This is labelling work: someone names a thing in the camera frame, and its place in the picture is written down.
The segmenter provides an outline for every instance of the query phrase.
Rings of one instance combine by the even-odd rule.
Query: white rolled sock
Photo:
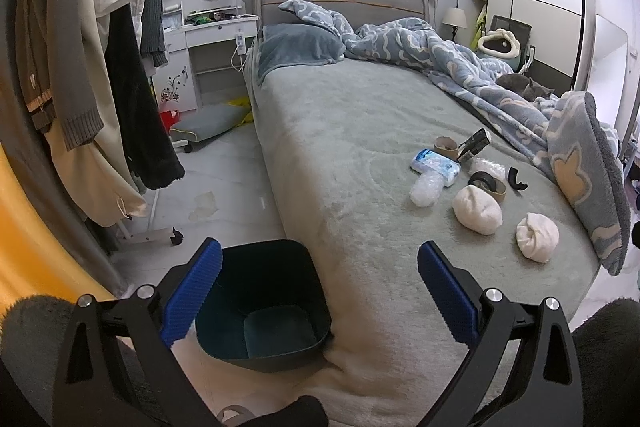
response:
[[[492,235],[502,224],[500,205],[478,187],[467,185],[453,198],[459,222],[482,235]]]
[[[516,227],[516,240],[524,257],[547,263],[560,242],[560,232],[548,217],[529,213]]]

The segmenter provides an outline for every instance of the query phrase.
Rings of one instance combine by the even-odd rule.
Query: green item on desk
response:
[[[209,24],[210,22],[213,21],[209,19],[209,17],[196,17],[196,19],[193,21],[193,25],[200,26],[201,24]]]

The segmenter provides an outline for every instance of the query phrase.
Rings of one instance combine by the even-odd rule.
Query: tape roll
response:
[[[440,136],[439,138],[436,138],[434,151],[440,156],[449,158],[452,161],[458,160],[458,153],[460,152],[458,144],[448,136]]]
[[[469,178],[468,185],[484,190],[489,194],[498,204],[502,204],[504,198],[507,195],[507,185],[500,180],[495,179],[488,172],[478,171]]]

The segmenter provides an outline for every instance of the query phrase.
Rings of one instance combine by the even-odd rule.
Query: white lampshade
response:
[[[465,11],[460,8],[449,8],[444,14],[442,23],[453,26],[454,28],[466,29],[466,15]]]

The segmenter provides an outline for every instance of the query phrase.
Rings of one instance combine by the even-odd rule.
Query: screw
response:
[[[545,301],[546,307],[549,308],[550,310],[557,310],[560,307],[560,303],[558,302],[557,299],[554,299],[553,297],[549,297],[546,301]]]
[[[86,308],[93,301],[94,298],[91,295],[85,294],[78,299],[78,306],[80,306],[81,308]]]
[[[150,284],[145,284],[144,286],[140,286],[140,288],[138,288],[138,291],[136,291],[136,295],[141,299],[148,299],[149,297],[152,297],[155,292],[156,289],[153,286],[151,286]]]
[[[496,288],[489,288],[486,293],[486,298],[488,298],[492,302],[500,302],[502,300],[502,292],[497,290]]]

